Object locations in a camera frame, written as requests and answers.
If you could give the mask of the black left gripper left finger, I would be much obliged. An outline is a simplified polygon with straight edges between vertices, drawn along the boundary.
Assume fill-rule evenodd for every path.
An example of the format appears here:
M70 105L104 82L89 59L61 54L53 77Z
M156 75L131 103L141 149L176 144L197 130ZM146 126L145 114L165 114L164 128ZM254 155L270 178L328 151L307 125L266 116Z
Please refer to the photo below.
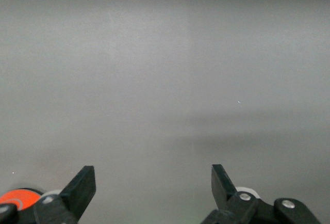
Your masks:
M78 223L95 193L94 167L84 166L62 190L42 195L33 206L36 223Z

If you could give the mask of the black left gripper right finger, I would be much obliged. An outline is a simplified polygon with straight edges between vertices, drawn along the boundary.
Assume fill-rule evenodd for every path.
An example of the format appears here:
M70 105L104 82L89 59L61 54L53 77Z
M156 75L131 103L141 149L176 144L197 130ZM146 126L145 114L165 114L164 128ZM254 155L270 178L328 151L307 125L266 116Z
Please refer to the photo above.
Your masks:
M211 190L218 208L202 224L250 223L257 212L258 200L249 192L237 191L222 165L212 165Z

